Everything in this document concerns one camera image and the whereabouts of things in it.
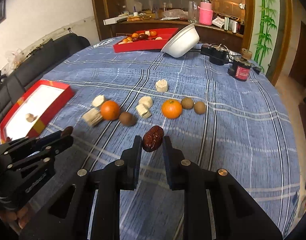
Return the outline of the person's left hand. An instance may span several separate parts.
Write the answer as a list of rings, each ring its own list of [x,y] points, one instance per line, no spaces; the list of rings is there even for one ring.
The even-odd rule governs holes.
[[[25,205],[22,209],[14,212],[9,210],[0,211],[0,219],[5,223],[17,221],[18,226],[23,229],[32,217],[32,207],[30,204]]]

